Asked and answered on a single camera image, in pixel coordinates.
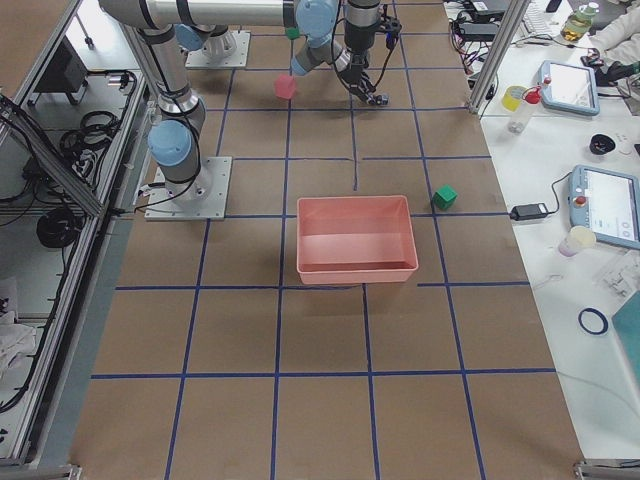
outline plastic bottle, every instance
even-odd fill
[[[511,133],[522,133],[525,129],[542,98],[540,96],[541,88],[542,87],[538,85],[537,87],[530,88],[525,92],[520,105],[518,105],[516,111],[513,112],[513,115],[511,115],[509,123],[507,124],[507,129]]]
[[[560,31],[560,35],[569,42],[577,42],[593,25],[593,18],[598,13],[598,4],[590,2],[580,5],[571,15]]]

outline black box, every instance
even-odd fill
[[[47,65],[35,91],[37,93],[76,93],[87,78],[87,67],[71,42],[63,37]]]
[[[491,42],[498,33],[493,23],[459,23],[455,32],[466,42]]]
[[[465,0],[463,6],[474,23],[490,23],[502,19],[509,3],[506,0]]]

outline green bottle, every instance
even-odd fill
[[[560,31],[560,35],[569,42],[577,42],[593,25],[593,18],[598,13],[598,4],[590,2],[588,5],[580,5],[575,12],[569,15]]]

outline pink cube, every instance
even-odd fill
[[[281,74],[274,82],[276,97],[291,100],[296,93],[296,79],[291,75]]]

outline blue ring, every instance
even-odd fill
[[[593,313],[602,321],[602,330],[589,330],[585,327],[584,322],[582,321],[582,315],[585,313]],[[585,308],[578,314],[578,323],[580,327],[587,333],[591,335],[604,335],[609,330],[609,322],[607,321],[607,317],[604,316],[600,310],[596,310],[595,308]]]

